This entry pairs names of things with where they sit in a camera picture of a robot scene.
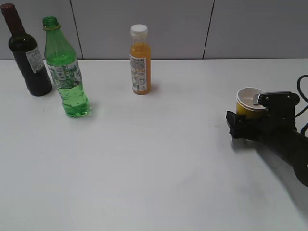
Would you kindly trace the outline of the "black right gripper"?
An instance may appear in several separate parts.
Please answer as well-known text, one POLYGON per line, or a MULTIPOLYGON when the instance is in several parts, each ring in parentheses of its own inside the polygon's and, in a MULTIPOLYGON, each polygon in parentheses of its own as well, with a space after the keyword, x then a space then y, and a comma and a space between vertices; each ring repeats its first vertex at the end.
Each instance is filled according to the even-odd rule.
POLYGON ((308 138, 297 132, 294 119, 268 115, 246 121, 246 115, 227 111, 226 121, 229 134, 234 139, 247 139, 248 127, 248 131, 256 136, 256 141, 265 144, 287 162, 297 179, 303 185, 308 185, 308 138))

